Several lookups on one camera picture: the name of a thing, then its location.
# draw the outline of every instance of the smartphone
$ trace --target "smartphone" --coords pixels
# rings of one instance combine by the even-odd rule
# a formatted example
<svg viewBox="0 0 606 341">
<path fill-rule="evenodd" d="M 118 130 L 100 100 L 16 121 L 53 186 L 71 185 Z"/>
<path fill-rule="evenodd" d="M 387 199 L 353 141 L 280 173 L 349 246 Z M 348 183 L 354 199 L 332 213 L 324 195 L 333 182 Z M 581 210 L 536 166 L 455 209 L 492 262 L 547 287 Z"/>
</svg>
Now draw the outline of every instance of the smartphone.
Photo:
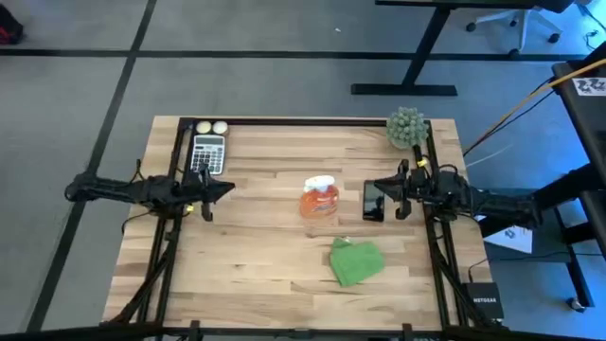
<svg viewBox="0 0 606 341">
<path fill-rule="evenodd" d="M 364 181 L 364 206 L 362 219 L 382 222 L 385 212 L 385 195 L 375 187 L 374 181 Z"/>
</svg>

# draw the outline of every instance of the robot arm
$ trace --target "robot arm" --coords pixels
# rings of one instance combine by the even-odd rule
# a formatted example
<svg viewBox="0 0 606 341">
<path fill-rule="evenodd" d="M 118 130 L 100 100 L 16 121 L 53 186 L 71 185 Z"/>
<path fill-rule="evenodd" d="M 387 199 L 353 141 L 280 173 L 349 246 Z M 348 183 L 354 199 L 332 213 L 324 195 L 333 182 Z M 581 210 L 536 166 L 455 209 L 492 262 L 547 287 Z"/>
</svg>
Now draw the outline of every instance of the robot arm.
<svg viewBox="0 0 606 341">
<path fill-rule="evenodd" d="M 210 203 L 216 203 L 235 187 L 233 183 L 213 179 L 206 168 L 184 178 L 187 180 L 182 184 L 165 175 L 125 182 L 99 178 L 84 172 L 78 174 L 67 186 L 65 198 L 71 202 L 109 199 L 139 204 L 167 219 L 183 214 L 183 205 L 202 202 L 202 215 L 206 221 L 211 222 Z"/>
<path fill-rule="evenodd" d="M 413 199 L 434 206 L 441 221 L 453 221 L 460 214 L 484 215 L 527 228 L 534 228 L 541 221 L 531 196 L 510 197 L 474 188 L 456 170 L 430 175 L 420 167 L 411 170 L 409 176 L 408 171 L 408 160 L 402 160 L 396 175 L 374 181 L 376 188 L 400 204 L 397 219 L 408 217 L 408 199 Z"/>
</svg>

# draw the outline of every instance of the green cloth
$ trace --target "green cloth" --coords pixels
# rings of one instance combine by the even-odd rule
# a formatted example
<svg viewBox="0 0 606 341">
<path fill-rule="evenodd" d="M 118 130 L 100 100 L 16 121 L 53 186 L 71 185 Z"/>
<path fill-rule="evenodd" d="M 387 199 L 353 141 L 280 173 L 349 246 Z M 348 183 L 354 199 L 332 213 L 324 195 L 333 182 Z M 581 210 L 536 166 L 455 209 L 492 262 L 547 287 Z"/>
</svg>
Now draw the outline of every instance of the green cloth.
<svg viewBox="0 0 606 341">
<path fill-rule="evenodd" d="M 330 252 L 330 267 L 342 287 L 355 285 L 383 270 L 385 263 L 372 242 L 351 243 L 335 238 Z"/>
</svg>

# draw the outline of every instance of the wooden table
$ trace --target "wooden table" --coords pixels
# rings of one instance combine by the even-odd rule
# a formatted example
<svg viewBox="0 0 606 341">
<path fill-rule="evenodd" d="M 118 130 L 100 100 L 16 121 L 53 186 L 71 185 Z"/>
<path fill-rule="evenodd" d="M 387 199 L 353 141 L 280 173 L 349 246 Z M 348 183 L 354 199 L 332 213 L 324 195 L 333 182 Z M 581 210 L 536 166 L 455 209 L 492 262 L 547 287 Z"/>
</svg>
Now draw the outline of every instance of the wooden table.
<svg viewBox="0 0 606 341">
<path fill-rule="evenodd" d="M 146 176 L 167 173 L 178 120 L 155 118 L 141 170 Z M 432 126 L 438 162 L 466 174 L 455 122 L 433 119 Z M 441 331 L 420 204 L 413 203 L 404 221 L 395 220 L 391 201 L 384 223 L 362 220 L 364 180 L 393 175 L 401 159 L 414 160 L 411 151 L 387 142 L 385 128 L 289 126 L 286 118 L 278 126 L 231 126 L 226 150 L 219 178 L 237 187 L 212 207 L 213 223 L 199 211 L 184 219 L 165 325 L 188 327 L 198 319 L 217 328 L 397 331 L 411 323 L 418 331 Z M 318 174 L 336 178 L 339 208 L 327 222 L 310 224 L 299 216 L 298 200 L 304 180 Z M 142 212 L 133 206 L 130 215 Z M 127 224 L 104 319 L 143 282 L 155 223 L 144 216 Z M 452 231 L 466 279 L 468 267 L 486 257 L 482 237 L 467 218 L 453 222 Z M 374 242 L 385 269 L 339 287 L 328 261 L 338 236 Z M 491 281 L 487 262 L 473 271 L 476 281 Z M 444 281 L 455 323 L 453 293 Z"/>
</svg>

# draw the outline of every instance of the netgear logo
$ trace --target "netgear logo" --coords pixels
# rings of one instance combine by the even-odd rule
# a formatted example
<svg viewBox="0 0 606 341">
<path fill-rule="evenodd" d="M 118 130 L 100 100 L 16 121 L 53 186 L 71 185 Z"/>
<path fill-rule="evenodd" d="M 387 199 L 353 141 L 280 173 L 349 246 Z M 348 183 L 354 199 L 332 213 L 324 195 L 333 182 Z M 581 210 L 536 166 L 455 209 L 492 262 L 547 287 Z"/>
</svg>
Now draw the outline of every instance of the netgear logo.
<svg viewBox="0 0 606 341">
<path fill-rule="evenodd" d="M 473 303 L 496 303 L 494 297 L 478 297 L 473 299 Z"/>
</svg>

